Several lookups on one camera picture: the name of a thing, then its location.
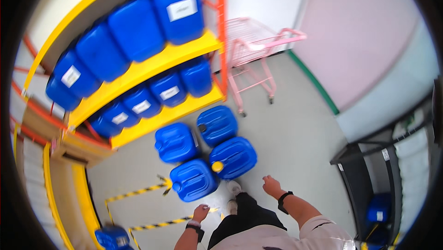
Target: white shoe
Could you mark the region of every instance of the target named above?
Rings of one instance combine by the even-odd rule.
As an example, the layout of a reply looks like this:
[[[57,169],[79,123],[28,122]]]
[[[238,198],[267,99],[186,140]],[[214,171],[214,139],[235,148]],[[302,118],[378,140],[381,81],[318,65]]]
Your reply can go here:
[[[233,215],[233,214],[236,215],[237,214],[237,208],[238,208],[238,205],[237,205],[237,202],[235,200],[229,200],[228,201],[227,209],[228,209],[228,213],[230,215]]]
[[[226,183],[226,188],[230,193],[232,193],[234,196],[237,196],[240,192],[243,192],[241,190],[241,186],[236,181],[229,181]]]

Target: beige shirt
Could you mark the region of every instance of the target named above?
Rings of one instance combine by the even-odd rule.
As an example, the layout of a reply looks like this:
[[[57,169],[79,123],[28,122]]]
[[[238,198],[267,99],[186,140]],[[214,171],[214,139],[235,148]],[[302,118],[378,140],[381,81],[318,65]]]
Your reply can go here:
[[[300,240],[272,225],[259,225],[229,236],[211,250],[355,250],[351,236],[329,218],[319,215],[300,230]]]

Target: yellow cap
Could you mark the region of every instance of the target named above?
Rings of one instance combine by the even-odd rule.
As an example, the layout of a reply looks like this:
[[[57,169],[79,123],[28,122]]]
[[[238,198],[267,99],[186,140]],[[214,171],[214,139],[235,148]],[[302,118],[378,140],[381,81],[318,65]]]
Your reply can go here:
[[[211,168],[214,172],[220,172],[221,170],[223,170],[223,163],[221,161],[216,161],[212,164]]]

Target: hand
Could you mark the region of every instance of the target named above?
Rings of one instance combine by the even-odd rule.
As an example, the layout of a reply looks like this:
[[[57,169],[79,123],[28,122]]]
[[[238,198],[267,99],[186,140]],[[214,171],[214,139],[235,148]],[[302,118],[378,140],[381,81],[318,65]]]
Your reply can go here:
[[[279,199],[286,192],[281,189],[280,182],[272,178],[271,175],[263,177],[263,190],[275,199]]]
[[[209,206],[206,204],[200,204],[200,206],[195,208],[192,220],[201,223],[208,215],[208,212],[209,212]]]

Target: person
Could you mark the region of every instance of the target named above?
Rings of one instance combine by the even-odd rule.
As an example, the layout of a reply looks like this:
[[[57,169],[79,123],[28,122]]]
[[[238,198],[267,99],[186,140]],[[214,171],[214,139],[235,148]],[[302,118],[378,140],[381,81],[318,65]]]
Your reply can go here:
[[[235,200],[228,202],[228,212],[212,233],[208,250],[354,250],[351,236],[316,208],[292,192],[282,190],[280,182],[270,175],[263,177],[263,190],[279,201],[279,209],[290,214],[299,224],[300,240],[288,235],[275,212],[260,207],[241,190],[235,181],[227,183]],[[196,250],[203,231],[200,223],[209,207],[199,205],[174,250]]]

